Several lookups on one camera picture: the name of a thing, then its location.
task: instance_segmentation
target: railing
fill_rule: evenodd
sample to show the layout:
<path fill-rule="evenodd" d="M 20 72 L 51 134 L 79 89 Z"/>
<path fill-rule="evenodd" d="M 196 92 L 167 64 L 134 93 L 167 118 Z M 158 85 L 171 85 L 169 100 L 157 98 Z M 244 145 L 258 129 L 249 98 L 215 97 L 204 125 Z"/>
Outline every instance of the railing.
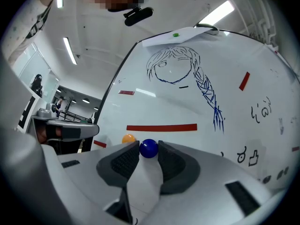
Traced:
<path fill-rule="evenodd" d="M 79 116 L 72 112 L 60 112 L 60 117 L 62 117 L 63 120 L 68 120 L 68 121 L 76 121 L 76 122 L 88 121 L 87 118 Z"/>

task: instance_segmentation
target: person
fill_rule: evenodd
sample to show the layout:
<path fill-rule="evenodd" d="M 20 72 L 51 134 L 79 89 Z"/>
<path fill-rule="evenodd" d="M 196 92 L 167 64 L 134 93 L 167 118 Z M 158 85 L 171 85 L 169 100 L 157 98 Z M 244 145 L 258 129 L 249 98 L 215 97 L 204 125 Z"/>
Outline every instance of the person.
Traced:
<path fill-rule="evenodd" d="M 62 103 L 62 100 L 64 99 L 64 97 L 60 97 L 58 102 L 55 104 L 55 110 L 56 110 L 56 117 L 59 118 L 60 116 L 60 112 L 61 112 L 61 103 Z"/>
<path fill-rule="evenodd" d="M 41 84 L 42 82 L 42 75 L 37 74 L 34 78 L 32 84 L 30 85 L 30 88 L 32 91 L 34 91 L 38 96 L 42 98 L 43 96 L 43 86 Z"/>
<path fill-rule="evenodd" d="M 110 12 L 130 9 L 143 0 L 89 0 Z M 47 20 L 53 0 L 27 0 L 11 21 L 1 40 L 5 60 L 13 66 L 17 58 L 34 42 Z"/>

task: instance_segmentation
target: orange ball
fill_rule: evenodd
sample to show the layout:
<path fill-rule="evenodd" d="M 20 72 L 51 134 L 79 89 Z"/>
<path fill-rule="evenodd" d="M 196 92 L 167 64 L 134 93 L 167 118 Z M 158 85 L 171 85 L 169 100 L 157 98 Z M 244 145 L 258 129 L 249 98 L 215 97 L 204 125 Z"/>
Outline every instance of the orange ball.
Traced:
<path fill-rule="evenodd" d="M 132 134 L 126 134 L 122 138 L 122 143 L 135 142 L 135 137 Z"/>

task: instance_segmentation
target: black slot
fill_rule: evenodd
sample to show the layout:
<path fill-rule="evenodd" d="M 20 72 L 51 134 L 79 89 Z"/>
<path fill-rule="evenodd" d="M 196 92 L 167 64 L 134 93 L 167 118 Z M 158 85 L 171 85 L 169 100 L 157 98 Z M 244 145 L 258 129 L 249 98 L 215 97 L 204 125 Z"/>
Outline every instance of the black slot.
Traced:
<path fill-rule="evenodd" d="M 239 205 L 245 216 L 248 216 L 260 207 L 253 196 L 243 187 L 240 182 L 225 184 L 236 203 Z"/>
<path fill-rule="evenodd" d="M 72 160 L 72 161 L 61 163 L 61 165 L 62 165 L 63 168 L 71 167 L 71 166 L 74 166 L 76 164 L 80 164 L 80 162 L 77 161 L 77 160 Z"/>

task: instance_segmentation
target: white sleeve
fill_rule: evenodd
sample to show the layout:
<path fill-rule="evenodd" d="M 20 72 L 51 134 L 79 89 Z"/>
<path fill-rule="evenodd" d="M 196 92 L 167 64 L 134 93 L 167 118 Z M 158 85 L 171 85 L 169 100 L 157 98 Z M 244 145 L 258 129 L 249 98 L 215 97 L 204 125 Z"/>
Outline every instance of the white sleeve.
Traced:
<path fill-rule="evenodd" d="M 18 10 L 1 40 L 1 50 L 6 60 L 24 41 L 32 26 L 38 21 L 38 16 L 46 9 L 47 6 L 40 0 L 26 0 Z"/>

